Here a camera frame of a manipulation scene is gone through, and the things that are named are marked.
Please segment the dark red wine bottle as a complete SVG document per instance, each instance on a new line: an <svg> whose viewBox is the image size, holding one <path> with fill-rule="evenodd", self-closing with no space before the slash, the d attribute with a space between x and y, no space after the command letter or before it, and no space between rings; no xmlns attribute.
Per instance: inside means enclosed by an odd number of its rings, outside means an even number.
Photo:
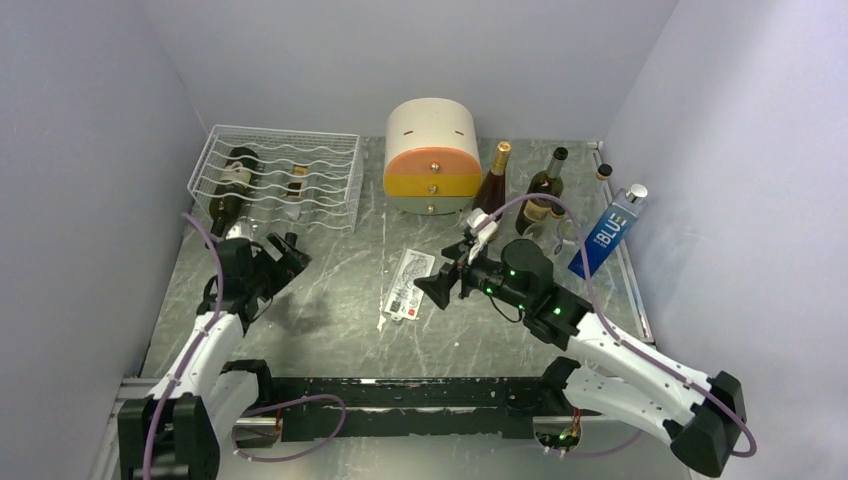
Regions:
<svg viewBox="0 0 848 480"><path fill-rule="evenodd" d="M472 209L492 214L505 204L506 169L511 153L512 145L509 141L500 141L497 144L493 163L472 201Z"/></svg>

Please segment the clear bottle black-gold label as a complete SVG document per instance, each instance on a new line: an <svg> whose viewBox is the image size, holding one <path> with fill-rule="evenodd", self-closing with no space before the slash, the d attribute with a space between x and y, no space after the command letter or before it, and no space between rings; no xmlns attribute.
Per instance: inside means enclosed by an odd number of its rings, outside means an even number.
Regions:
<svg viewBox="0 0 848 480"><path fill-rule="evenodd" d="M282 216L290 224L289 230L298 235L305 234L311 217L311 199L313 196L309 168L295 164L286 178L282 205Z"/></svg>

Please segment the clear bottle cream label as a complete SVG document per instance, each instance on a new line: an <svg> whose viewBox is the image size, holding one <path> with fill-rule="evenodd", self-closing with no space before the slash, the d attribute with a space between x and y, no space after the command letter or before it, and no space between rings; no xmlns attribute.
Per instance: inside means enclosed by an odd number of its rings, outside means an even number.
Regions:
<svg viewBox="0 0 848 480"><path fill-rule="evenodd" d="M532 240L539 240L551 231L556 238L556 243L552 247L552 255L556 257L563 253L566 246L574 244L572 240L566 238L563 231L563 224L569 223L570 220L566 217L565 211L556 203L552 203L546 219L531 226L528 233Z"/></svg>

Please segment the dark green wine bottle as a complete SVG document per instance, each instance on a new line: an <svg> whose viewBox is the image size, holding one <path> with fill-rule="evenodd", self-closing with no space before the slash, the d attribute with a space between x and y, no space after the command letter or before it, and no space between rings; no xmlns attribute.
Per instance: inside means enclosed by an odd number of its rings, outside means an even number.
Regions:
<svg viewBox="0 0 848 480"><path fill-rule="evenodd" d="M566 147L557 147L545 170L537 172L531 179L527 194L547 194L560 198L564 190L561 171L569 156ZM515 228L520 236L538 235L548 218L561 219L565 211L550 200L533 198L524 200L516 218Z"/></svg>

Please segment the clear glass bottle black cap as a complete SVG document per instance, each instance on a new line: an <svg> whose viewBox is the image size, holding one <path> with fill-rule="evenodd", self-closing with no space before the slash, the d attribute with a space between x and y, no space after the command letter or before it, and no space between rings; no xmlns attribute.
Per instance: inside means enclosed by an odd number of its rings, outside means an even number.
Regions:
<svg viewBox="0 0 848 480"><path fill-rule="evenodd" d="M596 169L595 180L590 184L591 189L589 193L581 201L580 233L584 237L588 236L591 227L597 220L597 214L599 213L602 200L602 189L607 184L607 180L613 171L614 169L610 164L601 163ZM558 240L563 245L574 245L575 231L574 222L568 216L565 216L557 225Z"/></svg>

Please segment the blue clear square bottle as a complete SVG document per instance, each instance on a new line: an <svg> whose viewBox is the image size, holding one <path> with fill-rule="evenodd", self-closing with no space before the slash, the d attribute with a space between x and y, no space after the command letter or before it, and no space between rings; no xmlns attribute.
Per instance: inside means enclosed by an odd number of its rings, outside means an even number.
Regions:
<svg viewBox="0 0 848 480"><path fill-rule="evenodd" d="M620 189L585 239L588 269L584 268L580 252L572 258L568 269L581 278L586 276L586 272L594 276L638 221L647 196L648 189L642 184L636 183L629 189Z"/></svg>

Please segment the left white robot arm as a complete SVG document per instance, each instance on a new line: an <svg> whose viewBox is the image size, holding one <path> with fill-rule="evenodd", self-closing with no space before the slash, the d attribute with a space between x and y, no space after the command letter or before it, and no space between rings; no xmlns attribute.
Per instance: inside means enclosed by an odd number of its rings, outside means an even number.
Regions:
<svg viewBox="0 0 848 480"><path fill-rule="evenodd" d="M275 406L277 388L266 361L230 356L260 305L311 258L292 232L270 233L267 241L277 257L246 237L216 244L219 270L204 286L189 340L163 378L119 410L121 478L214 479L222 446L242 413L261 416Z"/></svg>

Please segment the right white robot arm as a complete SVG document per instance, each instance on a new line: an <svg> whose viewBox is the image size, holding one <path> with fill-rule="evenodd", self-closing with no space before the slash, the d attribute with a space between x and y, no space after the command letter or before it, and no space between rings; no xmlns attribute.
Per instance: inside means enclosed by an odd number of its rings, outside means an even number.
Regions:
<svg viewBox="0 0 848 480"><path fill-rule="evenodd" d="M455 285L463 298L479 291L513 306L534 337L561 349L541 379L548 412L573 406L607 415L654 436L689 469L722 475L747 420L735 376L689 368L603 323L589 303L556 283L552 261L531 240L511 241L499 260L475 255L474 247L460 241L444 248L447 263L414 284L441 310Z"/></svg>

